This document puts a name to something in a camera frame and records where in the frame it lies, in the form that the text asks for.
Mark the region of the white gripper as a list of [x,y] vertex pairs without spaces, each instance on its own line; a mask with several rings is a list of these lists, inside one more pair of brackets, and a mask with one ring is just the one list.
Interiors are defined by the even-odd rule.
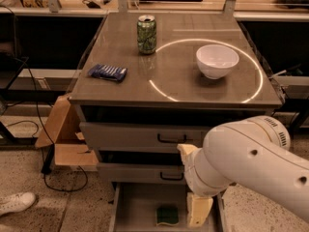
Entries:
[[232,181],[214,169],[202,148],[197,149],[192,144],[178,144],[177,149],[184,164],[184,177],[192,191],[186,197],[187,226],[201,227],[210,214],[212,197],[225,190]]

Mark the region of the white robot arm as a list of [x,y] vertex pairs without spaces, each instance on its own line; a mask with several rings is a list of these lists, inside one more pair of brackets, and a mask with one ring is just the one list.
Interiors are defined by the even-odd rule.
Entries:
[[180,144],[190,188],[187,222],[203,225],[212,199],[238,183],[309,221],[309,160],[289,151],[286,128],[268,116],[225,123],[209,130],[203,146]]

